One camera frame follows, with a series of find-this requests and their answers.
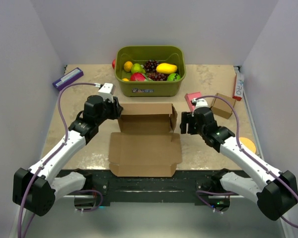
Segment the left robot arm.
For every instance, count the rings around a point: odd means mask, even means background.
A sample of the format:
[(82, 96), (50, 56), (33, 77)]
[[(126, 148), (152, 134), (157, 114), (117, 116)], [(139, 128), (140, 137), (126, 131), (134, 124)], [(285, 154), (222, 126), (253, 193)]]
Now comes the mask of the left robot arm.
[(99, 132), (99, 126), (107, 119), (118, 119), (123, 107), (117, 97), (109, 99), (89, 96), (71, 123), (61, 141), (29, 169), (18, 169), (13, 177), (12, 200), (15, 204), (44, 216), (59, 198), (79, 191), (89, 194), (93, 182), (81, 173), (71, 173), (64, 178), (57, 175), (64, 165)]

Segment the orange round sponge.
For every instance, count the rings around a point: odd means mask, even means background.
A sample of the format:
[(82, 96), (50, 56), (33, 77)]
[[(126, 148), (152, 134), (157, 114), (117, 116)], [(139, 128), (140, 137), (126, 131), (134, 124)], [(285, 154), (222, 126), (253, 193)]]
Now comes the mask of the orange round sponge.
[(256, 153), (256, 145), (252, 140), (246, 137), (240, 137), (239, 141), (244, 147), (248, 148), (252, 153)]

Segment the large cardboard box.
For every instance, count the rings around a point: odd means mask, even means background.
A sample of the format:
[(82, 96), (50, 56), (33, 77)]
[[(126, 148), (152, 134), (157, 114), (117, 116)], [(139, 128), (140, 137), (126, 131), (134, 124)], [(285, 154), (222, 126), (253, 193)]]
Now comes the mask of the large cardboard box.
[(172, 177), (182, 162), (172, 103), (126, 103), (118, 119), (120, 132), (109, 144), (109, 169), (118, 177)]

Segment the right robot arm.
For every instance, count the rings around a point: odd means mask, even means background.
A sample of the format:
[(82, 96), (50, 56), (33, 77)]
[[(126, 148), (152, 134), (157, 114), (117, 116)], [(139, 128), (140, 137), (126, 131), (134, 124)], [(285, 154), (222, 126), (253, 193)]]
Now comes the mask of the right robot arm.
[(241, 178), (228, 170), (211, 183), (212, 191), (222, 195), (226, 191), (237, 193), (257, 204), (270, 220), (281, 218), (297, 204), (297, 179), (290, 171), (281, 172), (270, 166), (242, 144), (225, 126), (219, 126), (212, 110), (199, 107), (193, 112), (182, 112), (182, 134), (202, 137), (218, 153), (234, 161), (249, 178)]

